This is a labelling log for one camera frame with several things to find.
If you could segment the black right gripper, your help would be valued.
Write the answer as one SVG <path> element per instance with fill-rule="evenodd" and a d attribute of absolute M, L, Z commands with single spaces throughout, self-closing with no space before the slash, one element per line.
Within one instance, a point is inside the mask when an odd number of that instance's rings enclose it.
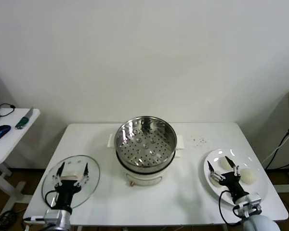
<path fill-rule="evenodd" d="M 231 160 L 227 156 L 225 158 L 228 164 L 233 169 L 233 172 L 218 174 L 217 172 L 214 171 L 214 168 L 211 165 L 211 163 L 207 161 L 209 171 L 210 171 L 210 177 L 213 180 L 218 181 L 220 185 L 226 186 L 232 196 L 232 199 L 239 199 L 241 197 L 246 196 L 248 193 L 244 191 L 244 189 L 239 183 L 239 180 L 240 180 L 239 166 L 236 166 L 233 160 Z"/>

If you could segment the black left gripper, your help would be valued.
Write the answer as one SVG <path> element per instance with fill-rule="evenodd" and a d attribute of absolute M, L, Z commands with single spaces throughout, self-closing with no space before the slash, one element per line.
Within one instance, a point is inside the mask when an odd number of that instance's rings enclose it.
<path fill-rule="evenodd" d="M 55 202 L 54 209 L 65 210 L 67 212 L 72 212 L 72 199 L 74 194 L 81 191 L 81 186 L 84 186 L 89 177 L 88 163 L 85 166 L 83 175 L 78 178 L 78 180 L 60 180 L 65 162 L 61 164 L 55 175 L 53 175 L 53 184 L 56 192 L 58 193 L 57 201 Z"/>

